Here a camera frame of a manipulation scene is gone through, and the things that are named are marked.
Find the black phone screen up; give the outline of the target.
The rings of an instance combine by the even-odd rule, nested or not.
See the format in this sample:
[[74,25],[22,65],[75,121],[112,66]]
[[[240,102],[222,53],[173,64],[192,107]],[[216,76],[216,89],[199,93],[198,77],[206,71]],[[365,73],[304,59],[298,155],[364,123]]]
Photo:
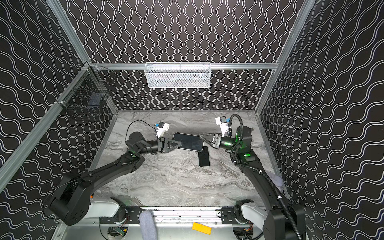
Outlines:
[[174,133],[173,140],[181,143],[178,149],[201,152],[204,148],[204,141],[197,135]]

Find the light teal phone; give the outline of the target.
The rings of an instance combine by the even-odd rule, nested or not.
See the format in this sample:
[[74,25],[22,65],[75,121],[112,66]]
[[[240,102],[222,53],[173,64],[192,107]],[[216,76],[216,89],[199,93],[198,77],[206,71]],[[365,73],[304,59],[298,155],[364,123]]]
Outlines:
[[209,148],[207,146],[204,146],[203,150],[198,153],[198,158],[200,167],[209,167],[211,165]]

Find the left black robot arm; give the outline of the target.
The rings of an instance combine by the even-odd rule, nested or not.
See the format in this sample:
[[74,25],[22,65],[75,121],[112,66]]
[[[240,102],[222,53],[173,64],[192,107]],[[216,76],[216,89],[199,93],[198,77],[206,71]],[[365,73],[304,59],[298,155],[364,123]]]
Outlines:
[[86,217],[91,195],[109,182],[138,170],[145,161],[144,154],[168,153],[183,143],[164,137],[146,141],[142,133],[134,132],[126,145],[127,151],[117,160],[87,173],[66,175],[47,198],[48,209],[66,225],[72,226]]

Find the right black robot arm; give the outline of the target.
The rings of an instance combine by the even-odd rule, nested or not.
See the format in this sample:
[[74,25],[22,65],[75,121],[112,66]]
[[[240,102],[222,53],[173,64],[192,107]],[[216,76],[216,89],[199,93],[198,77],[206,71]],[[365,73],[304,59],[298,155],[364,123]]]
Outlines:
[[265,210],[249,201],[236,203],[236,220],[251,223],[253,238],[266,240],[304,240],[305,212],[293,204],[276,186],[252,149],[253,129],[238,127],[233,138],[221,133],[200,135],[200,139],[215,149],[226,149],[234,166],[250,180],[259,193]]

